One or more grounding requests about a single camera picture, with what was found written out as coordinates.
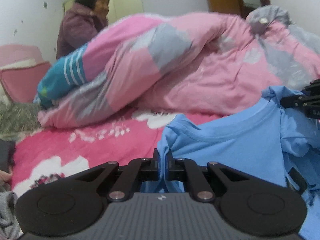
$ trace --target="black circular joint cover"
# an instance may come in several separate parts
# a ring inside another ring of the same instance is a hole
[[[103,204],[95,192],[57,192],[41,188],[25,193],[16,205],[24,233],[48,237],[75,234],[94,224]]]
[[[220,208],[227,222],[235,228],[263,237],[297,232],[307,214],[301,197],[285,188],[276,194],[226,193]]]

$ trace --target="silver screw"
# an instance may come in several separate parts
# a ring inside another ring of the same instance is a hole
[[[114,200],[120,200],[125,197],[125,194],[122,191],[114,191],[109,194],[109,197]]]
[[[209,191],[200,191],[197,196],[198,198],[203,200],[208,200],[213,198],[213,194]]]

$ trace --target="blue t-shirt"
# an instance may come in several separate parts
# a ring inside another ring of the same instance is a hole
[[[201,125],[178,115],[158,142],[161,181],[148,184],[144,190],[184,191],[181,182],[165,180],[164,160],[169,149],[174,158],[192,159],[202,166],[216,161],[284,187],[286,177],[296,185],[288,175],[294,167],[308,184],[302,195],[308,216],[300,235],[319,240],[320,131],[316,121],[303,112],[280,105],[282,97],[300,93],[283,86],[269,87],[255,106]]]

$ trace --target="woman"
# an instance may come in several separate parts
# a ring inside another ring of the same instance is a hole
[[[62,20],[57,42],[57,59],[94,38],[108,26],[109,0],[75,0]]]

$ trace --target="gray ribbed plastic base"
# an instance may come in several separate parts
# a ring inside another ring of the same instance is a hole
[[[110,204],[93,226],[72,236],[45,238],[26,234],[21,240],[261,240],[228,225],[208,203],[188,193],[135,193],[131,200]],[[268,240],[301,240],[297,235]]]

